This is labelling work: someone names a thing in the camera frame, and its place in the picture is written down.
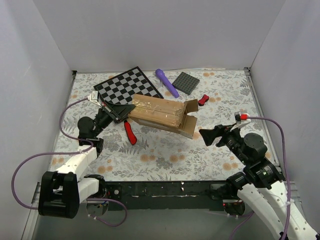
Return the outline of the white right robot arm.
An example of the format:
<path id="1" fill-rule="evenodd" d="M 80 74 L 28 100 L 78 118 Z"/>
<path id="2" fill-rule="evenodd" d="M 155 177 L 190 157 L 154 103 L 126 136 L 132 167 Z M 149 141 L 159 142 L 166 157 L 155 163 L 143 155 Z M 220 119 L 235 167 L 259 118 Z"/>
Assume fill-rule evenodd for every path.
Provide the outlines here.
<path id="1" fill-rule="evenodd" d="M 240 135 L 233 125 L 217 125 L 199 130 L 206 146 L 227 147 L 243 164 L 244 169 L 227 178 L 213 190 L 216 198 L 240 198 L 272 232 L 276 240 L 318 240 L 317 233 L 305 220 L 290 197 L 284 176 L 266 158 L 267 146 L 256 133 Z"/>

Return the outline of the brown taped cardboard box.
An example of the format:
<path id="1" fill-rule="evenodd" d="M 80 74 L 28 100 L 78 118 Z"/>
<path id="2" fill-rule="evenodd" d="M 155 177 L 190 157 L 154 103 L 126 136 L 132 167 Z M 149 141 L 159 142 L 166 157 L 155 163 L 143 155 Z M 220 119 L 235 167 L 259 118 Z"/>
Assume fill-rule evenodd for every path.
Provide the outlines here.
<path id="1" fill-rule="evenodd" d="M 135 108 L 128 116 L 139 125 L 193 138 L 197 118 L 189 113 L 199 110 L 197 99 L 179 102 L 135 94 L 132 104 Z"/>

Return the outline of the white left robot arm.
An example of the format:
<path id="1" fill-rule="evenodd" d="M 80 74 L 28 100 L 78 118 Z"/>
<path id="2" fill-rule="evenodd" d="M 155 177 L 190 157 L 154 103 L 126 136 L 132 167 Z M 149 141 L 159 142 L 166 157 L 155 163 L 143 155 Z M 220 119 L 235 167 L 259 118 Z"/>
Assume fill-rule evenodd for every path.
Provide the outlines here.
<path id="1" fill-rule="evenodd" d="M 83 201 L 123 203 L 109 198 L 104 177 L 89 174 L 83 180 L 79 177 L 101 154 L 104 140 L 98 135 L 114 120 L 113 113 L 101 105 L 94 119 L 82 117 L 77 127 L 78 151 L 60 168 L 46 171 L 41 179 L 38 213 L 41 216 L 74 218 Z"/>

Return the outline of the red black utility knife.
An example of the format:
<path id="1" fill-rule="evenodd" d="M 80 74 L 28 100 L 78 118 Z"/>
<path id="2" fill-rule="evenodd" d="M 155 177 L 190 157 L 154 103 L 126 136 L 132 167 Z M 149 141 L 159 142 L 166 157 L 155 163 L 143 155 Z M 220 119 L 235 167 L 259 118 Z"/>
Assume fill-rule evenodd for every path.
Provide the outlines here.
<path id="1" fill-rule="evenodd" d="M 125 120 L 123 122 L 123 125 L 130 144 L 134 146 L 137 143 L 137 137 L 133 133 L 130 123 L 127 120 Z"/>

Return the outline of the red black knife cap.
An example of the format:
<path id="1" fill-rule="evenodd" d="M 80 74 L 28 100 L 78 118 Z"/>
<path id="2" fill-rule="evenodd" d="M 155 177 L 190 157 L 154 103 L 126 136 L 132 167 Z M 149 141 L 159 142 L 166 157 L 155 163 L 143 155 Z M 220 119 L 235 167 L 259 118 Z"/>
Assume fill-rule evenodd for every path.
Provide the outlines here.
<path id="1" fill-rule="evenodd" d="M 209 99 L 210 99 L 210 97 L 209 97 L 208 95 L 204 94 L 204 95 L 202 96 L 202 98 L 201 98 L 200 100 L 198 100 L 198 105 L 201 106 L 201 107 L 204 106 L 205 103 L 206 103 Z"/>

